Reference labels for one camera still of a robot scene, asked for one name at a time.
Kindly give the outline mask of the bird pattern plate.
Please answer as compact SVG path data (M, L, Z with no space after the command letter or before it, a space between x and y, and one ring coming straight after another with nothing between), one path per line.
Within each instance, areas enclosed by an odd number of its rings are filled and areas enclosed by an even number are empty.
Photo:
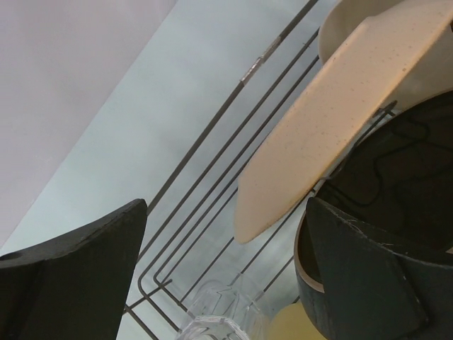
M401 1L363 20L239 177L234 238L255 239L300 201L381 107L452 90L452 0Z

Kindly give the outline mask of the clear plastic cup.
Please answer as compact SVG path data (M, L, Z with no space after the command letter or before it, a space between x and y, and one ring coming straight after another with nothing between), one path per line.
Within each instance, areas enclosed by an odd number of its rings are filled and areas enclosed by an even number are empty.
M264 340L270 319L264 291L237 273L231 280L210 279L201 285L176 338Z

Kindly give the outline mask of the black wire dish rack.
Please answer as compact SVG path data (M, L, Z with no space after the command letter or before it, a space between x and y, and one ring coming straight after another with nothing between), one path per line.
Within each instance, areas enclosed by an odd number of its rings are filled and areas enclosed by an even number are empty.
M234 239L238 179L320 70L319 31L333 1L300 1L149 203L126 306L146 339L174 339L211 280L243 283L275 314L298 299L293 245L301 200L247 244Z

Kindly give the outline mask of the yellow mug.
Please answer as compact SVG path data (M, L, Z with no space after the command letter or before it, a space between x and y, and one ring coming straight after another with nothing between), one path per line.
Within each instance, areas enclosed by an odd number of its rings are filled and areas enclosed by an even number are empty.
M311 323L303 305L293 303L282 308L268 329L268 340L326 340Z

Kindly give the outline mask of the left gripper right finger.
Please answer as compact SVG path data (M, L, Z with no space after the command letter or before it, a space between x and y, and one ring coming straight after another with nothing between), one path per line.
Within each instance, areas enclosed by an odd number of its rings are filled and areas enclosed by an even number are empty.
M327 339L451 339L452 255L310 198L305 222L321 289L305 310Z

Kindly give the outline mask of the red rimmed beige plate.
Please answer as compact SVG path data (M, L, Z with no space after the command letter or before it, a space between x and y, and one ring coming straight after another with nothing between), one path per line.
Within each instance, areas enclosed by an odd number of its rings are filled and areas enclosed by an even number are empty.
M452 93L423 101L383 124L352 149L311 198L452 255ZM322 287L305 212L294 243L294 265L305 310L306 287Z

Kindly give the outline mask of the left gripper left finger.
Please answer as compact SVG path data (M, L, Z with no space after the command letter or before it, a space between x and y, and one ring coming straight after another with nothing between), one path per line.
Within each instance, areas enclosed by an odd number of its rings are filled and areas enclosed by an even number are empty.
M115 339L147 223L135 199L1 256L2 339Z

